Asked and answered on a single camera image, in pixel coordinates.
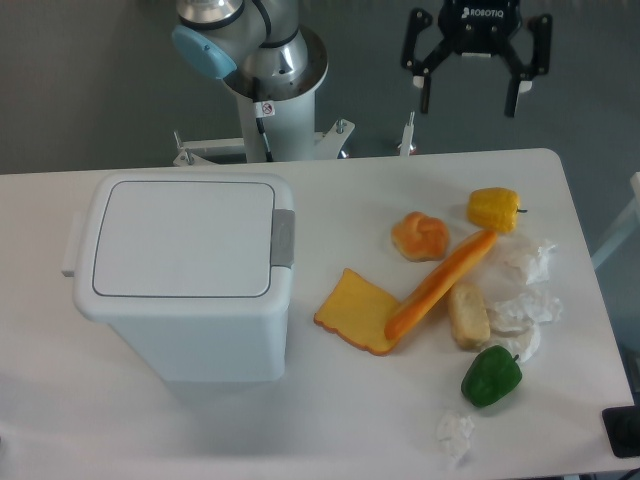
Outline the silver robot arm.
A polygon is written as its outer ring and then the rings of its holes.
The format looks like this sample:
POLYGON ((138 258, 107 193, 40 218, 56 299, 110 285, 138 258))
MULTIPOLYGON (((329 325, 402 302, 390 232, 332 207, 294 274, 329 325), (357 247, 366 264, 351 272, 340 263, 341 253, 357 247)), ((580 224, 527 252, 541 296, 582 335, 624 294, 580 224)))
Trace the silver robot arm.
MULTIPOLYGON (((179 1, 175 48, 197 71, 223 80, 250 56, 296 42, 294 1, 179 1)), ((429 110, 431 81, 452 54, 499 56, 511 75, 505 114, 514 117, 523 83, 549 71, 551 15, 524 19, 517 1, 445 1, 437 17, 422 8, 409 16, 401 65, 421 90, 420 110, 429 110)))

